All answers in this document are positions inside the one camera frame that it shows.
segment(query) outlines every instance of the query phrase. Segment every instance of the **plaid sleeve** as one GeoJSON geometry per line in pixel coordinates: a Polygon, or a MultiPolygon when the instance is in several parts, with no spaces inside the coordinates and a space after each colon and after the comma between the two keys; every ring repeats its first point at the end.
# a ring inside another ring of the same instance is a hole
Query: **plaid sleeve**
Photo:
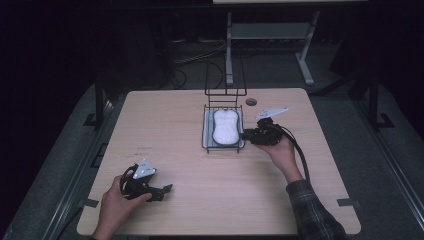
{"type": "Polygon", "coordinates": [[[292,182],[286,191],[301,239],[347,239],[343,226],[324,208],[308,181],[292,182]]]}

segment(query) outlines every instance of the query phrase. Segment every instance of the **hand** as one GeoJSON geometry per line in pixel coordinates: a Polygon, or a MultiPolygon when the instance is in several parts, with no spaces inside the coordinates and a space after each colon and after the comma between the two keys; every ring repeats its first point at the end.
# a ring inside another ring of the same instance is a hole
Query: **hand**
{"type": "Polygon", "coordinates": [[[119,189],[120,179],[121,176],[115,177],[111,188],[103,194],[99,222],[92,235],[95,239],[111,239],[131,212],[152,197],[152,194],[146,193],[132,200],[127,200],[122,196],[119,189]]]}
{"type": "Polygon", "coordinates": [[[293,144],[287,137],[283,136],[281,141],[274,146],[255,146],[268,153],[275,166],[284,174],[287,183],[303,179],[296,164],[293,144]]]}

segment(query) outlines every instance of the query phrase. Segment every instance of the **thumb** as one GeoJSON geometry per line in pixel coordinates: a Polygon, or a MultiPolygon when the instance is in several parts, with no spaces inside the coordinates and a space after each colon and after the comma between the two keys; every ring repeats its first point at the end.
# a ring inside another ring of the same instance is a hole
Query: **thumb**
{"type": "Polygon", "coordinates": [[[147,200],[149,200],[150,198],[152,198],[152,194],[151,193],[145,193],[143,195],[140,195],[132,200],[130,200],[132,202],[132,204],[134,204],[135,206],[142,204],[144,202],[146,202],[147,200]]]}

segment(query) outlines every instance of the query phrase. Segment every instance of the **finger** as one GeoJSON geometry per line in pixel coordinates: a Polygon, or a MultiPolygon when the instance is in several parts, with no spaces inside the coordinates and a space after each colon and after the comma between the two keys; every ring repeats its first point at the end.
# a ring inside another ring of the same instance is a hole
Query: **finger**
{"type": "Polygon", "coordinates": [[[134,199],[128,200],[128,201],[130,201],[130,203],[131,203],[131,205],[133,205],[133,207],[136,207],[136,206],[146,202],[150,198],[152,198],[152,194],[151,193],[145,193],[143,195],[140,195],[140,196],[138,196],[134,199]]]}
{"type": "Polygon", "coordinates": [[[110,186],[110,189],[109,189],[109,191],[114,191],[114,192],[120,192],[121,191],[121,187],[120,187],[120,182],[121,182],[121,178],[122,178],[122,175],[119,175],[119,176],[116,176],[114,179],[113,179],[113,183],[112,183],[112,186],[110,186]]]}

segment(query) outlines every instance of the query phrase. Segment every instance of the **cord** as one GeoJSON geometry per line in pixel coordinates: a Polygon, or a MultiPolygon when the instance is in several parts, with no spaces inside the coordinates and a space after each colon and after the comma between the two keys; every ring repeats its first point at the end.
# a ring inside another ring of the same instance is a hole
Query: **cord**
{"type": "Polygon", "coordinates": [[[284,136],[286,136],[290,142],[292,142],[294,148],[296,149],[296,151],[299,153],[300,156],[300,160],[302,162],[302,166],[303,166],[303,171],[305,173],[305,179],[306,181],[308,181],[309,183],[311,182],[311,178],[309,176],[309,170],[308,170],[308,164],[306,163],[306,159],[305,159],[305,155],[303,154],[302,149],[300,148],[299,144],[297,143],[294,135],[292,132],[290,132],[290,130],[288,130],[285,127],[281,127],[280,125],[274,125],[274,124],[261,124],[261,126],[266,126],[266,127],[270,127],[273,129],[278,130],[279,132],[281,132],[284,136]]]}
{"type": "Polygon", "coordinates": [[[175,60],[174,63],[184,64],[184,63],[189,63],[189,62],[193,62],[193,61],[196,61],[196,60],[204,59],[204,58],[213,56],[214,54],[217,54],[219,52],[222,52],[223,50],[226,49],[225,48],[226,46],[227,46],[227,44],[224,43],[214,50],[211,50],[211,51],[206,52],[206,53],[202,53],[200,55],[197,55],[197,56],[194,56],[194,57],[191,57],[191,58],[186,58],[186,59],[183,59],[183,60],[175,60]]]}
{"type": "Polygon", "coordinates": [[[265,50],[259,50],[258,47],[249,43],[240,43],[234,46],[232,56],[234,58],[246,59],[252,58],[264,54],[265,50]]]}
{"type": "Polygon", "coordinates": [[[171,83],[172,83],[172,85],[174,85],[174,90],[179,90],[179,89],[183,88],[184,85],[187,83],[187,74],[181,69],[175,69],[175,71],[181,73],[184,76],[183,83],[181,83],[181,84],[175,76],[173,76],[171,78],[171,83]]]}

